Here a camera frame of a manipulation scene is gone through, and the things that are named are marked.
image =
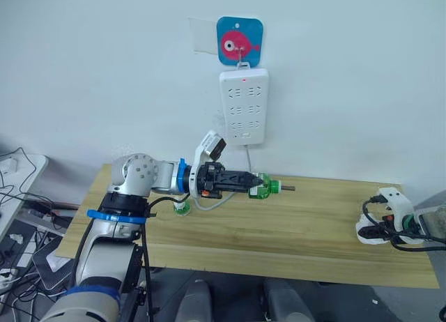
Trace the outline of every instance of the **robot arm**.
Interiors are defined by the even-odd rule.
[[[226,171],[215,162],[225,146],[223,138],[210,131],[197,147],[193,165],[184,159],[158,161],[143,153],[117,159],[99,209],[87,212],[92,220],[79,245],[72,288],[41,321],[116,322],[122,293],[129,295],[120,322],[133,319],[146,295],[151,309],[150,290],[137,286],[141,257],[144,254],[148,261],[148,255],[144,246],[134,242],[141,236],[144,241],[146,219],[153,216],[146,198],[153,190],[220,199],[222,191],[248,192],[262,184],[249,172]]]

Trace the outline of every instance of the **pink fish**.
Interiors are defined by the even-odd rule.
[[[252,46],[249,39],[241,31],[228,31],[220,41],[222,51],[226,58],[238,61],[238,51],[241,50],[242,59],[254,49],[259,51],[260,46]]]

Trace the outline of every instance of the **white wall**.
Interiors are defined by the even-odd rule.
[[[191,161],[224,130],[224,67],[187,18],[223,15],[265,27],[256,170],[446,188],[445,0],[0,0],[0,146],[47,155],[38,191],[76,202],[124,153]]]

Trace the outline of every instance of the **wooden board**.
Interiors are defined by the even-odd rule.
[[[58,255],[73,258],[110,182],[105,165],[62,240]],[[147,224],[151,266],[187,268],[293,279],[438,288],[425,253],[400,252],[390,245],[363,245],[355,223],[362,202],[382,183],[279,177],[295,192],[266,200],[238,194],[211,211],[174,214],[173,204],[154,207]],[[151,199],[159,197],[152,193]],[[213,200],[202,200],[203,205]]]

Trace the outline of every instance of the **metal rod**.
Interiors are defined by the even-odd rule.
[[[295,186],[282,185],[281,190],[284,190],[284,191],[295,191]]]

